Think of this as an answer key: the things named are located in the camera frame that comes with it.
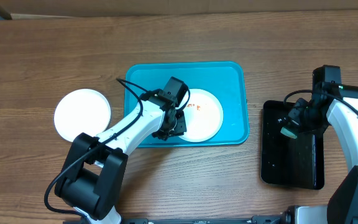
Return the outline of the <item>green scouring sponge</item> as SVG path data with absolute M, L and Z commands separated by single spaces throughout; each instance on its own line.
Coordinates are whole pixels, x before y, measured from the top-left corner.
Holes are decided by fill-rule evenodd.
M 291 126 L 283 126 L 280 132 L 288 138 L 296 139 L 298 137 L 297 129 Z

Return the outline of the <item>white plate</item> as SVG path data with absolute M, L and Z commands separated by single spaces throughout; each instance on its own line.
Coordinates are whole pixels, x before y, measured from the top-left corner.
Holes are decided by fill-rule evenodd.
M 223 108 L 219 100 L 210 92 L 202 89 L 190 89 L 185 94 L 180 107 L 183 109 L 186 132 L 180 136 L 187 142 L 202 142 L 211 139 L 223 124 Z
M 57 133 L 72 142 L 81 133 L 95 136 L 103 132 L 110 119 L 111 107 L 104 95 L 92 89 L 79 89 L 60 100 L 53 121 Z

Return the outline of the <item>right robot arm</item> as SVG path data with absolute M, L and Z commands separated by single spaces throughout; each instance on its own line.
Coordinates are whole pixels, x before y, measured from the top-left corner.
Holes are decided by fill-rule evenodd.
M 324 133 L 331 125 L 346 159 L 348 175 L 325 206 L 298 206 L 293 223 L 358 223 L 358 88 L 313 90 L 310 101 L 300 98 L 285 118 L 281 133 Z

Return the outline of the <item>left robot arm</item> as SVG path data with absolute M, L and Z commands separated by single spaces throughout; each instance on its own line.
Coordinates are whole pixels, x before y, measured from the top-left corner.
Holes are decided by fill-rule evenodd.
M 71 206 L 80 223 L 120 223 L 115 204 L 129 155 L 149 136 L 166 141 L 184 134 L 189 96 L 189 91 L 143 93 L 136 108 L 112 128 L 97 136 L 79 134 L 47 192 Z

